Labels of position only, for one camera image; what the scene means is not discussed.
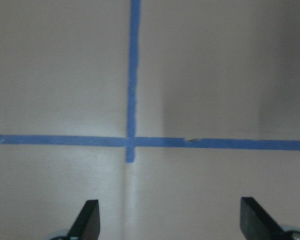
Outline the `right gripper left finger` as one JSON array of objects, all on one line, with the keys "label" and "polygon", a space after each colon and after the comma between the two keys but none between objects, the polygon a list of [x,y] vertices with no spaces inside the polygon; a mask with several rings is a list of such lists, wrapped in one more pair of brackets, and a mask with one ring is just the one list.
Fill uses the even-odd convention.
[{"label": "right gripper left finger", "polygon": [[87,200],[66,237],[68,240],[97,240],[100,232],[99,201]]}]

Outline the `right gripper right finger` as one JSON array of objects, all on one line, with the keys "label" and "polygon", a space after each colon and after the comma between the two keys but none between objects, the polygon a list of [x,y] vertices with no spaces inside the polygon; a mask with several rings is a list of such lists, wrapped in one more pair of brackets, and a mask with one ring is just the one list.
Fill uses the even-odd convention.
[{"label": "right gripper right finger", "polygon": [[246,240],[283,240],[284,230],[253,197],[240,199],[240,229]]}]

